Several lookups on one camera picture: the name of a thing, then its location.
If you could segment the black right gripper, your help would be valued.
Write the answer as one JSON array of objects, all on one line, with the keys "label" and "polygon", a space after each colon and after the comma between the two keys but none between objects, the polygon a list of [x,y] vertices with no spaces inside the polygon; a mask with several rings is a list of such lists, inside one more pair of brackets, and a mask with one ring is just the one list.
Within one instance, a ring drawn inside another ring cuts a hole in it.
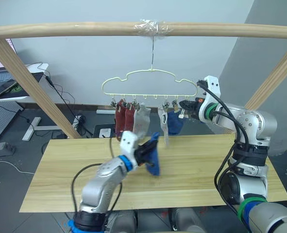
[{"label": "black right gripper", "polygon": [[203,100],[188,101],[182,100],[179,102],[181,108],[189,109],[182,112],[183,119],[200,119],[199,110],[203,103]]}]

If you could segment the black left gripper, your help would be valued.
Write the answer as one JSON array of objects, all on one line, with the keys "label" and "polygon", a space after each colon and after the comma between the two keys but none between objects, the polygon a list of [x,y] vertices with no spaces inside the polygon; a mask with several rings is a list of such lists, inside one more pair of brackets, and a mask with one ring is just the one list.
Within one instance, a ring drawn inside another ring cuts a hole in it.
[{"label": "black left gripper", "polygon": [[139,145],[138,148],[134,152],[135,160],[138,166],[141,166],[145,163],[147,167],[155,167],[154,161],[149,161],[149,154],[154,149],[157,148],[158,141],[147,141],[143,145]]}]

